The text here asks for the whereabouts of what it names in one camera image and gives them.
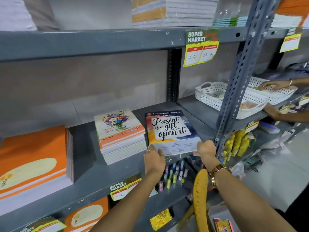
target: dark fabric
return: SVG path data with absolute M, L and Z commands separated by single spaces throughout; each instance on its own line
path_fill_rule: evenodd
M 309 184 L 302 193 L 283 213 L 276 210 L 297 232 L 308 231 L 307 221 L 309 219 Z

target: stack of orange notebooks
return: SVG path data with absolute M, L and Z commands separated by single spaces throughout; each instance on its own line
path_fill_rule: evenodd
M 109 211 L 107 196 L 74 211 L 64 219 L 64 232 L 88 232 Z
M 64 126 L 4 138 L 0 215 L 73 184 L 73 137 Z
M 309 28 L 309 0 L 281 0 L 272 27 Z

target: left hand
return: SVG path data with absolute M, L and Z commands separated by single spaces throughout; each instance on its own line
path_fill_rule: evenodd
M 146 175 L 155 174 L 159 181 L 165 169 L 165 156 L 162 149 L 156 151 L 155 147 L 150 145 L 144 154 L 144 162 Z
M 266 106 L 263 109 L 269 116 L 271 116 L 273 119 L 278 118 L 281 115 L 281 112 L 273 105 L 266 104 Z

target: wristwatch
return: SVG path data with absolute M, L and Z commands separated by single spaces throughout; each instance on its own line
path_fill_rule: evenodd
M 216 167 L 214 167 L 214 169 L 209 173 L 209 176 L 211 178 L 211 184 L 213 186 L 213 188 L 217 188 L 216 185 L 216 181 L 214 179 L 214 176 L 216 175 L 217 172 L 219 172 L 221 169 L 226 169 L 227 171 L 229 171 L 230 173 L 232 173 L 232 171 L 226 167 L 224 164 L 218 164 Z

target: plastic basket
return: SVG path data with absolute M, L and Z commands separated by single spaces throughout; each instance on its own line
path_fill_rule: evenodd
M 202 88 L 204 85 L 210 84 L 210 86 L 206 88 Z M 214 91 L 226 91 L 227 84 L 223 82 L 205 82 L 202 85 L 195 88 L 195 97 L 197 100 L 211 106 L 212 108 L 220 111 L 222 101 L 218 98 L 214 98 L 207 93 L 211 93 Z M 249 117 L 260 110 L 262 110 L 265 105 L 268 103 L 268 98 L 256 93 L 255 91 L 245 91 L 242 102 L 251 101 L 257 103 L 258 105 L 251 109 L 239 109 L 236 119 L 242 120 L 246 117 Z
M 268 97 L 269 103 L 271 105 L 276 105 L 280 102 L 283 102 L 284 100 L 291 97 L 292 94 L 297 90 L 297 87 L 290 86 L 289 88 L 272 91 L 272 88 L 275 87 L 274 85 L 269 85 L 269 86 L 264 87 L 264 89 L 268 90 L 268 92 L 263 92 L 263 91 L 260 91 L 260 90 L 252 89 L 252 87 L 258 87 L 265 81 L 268 81 L 268 80 L 252 76 L 250 78 L 250 81 L 248 83 L 248 87 L 247 87 L 246 90 L 247 91 L 254 91 L 258 94 L 261 94 L 261 95 Z

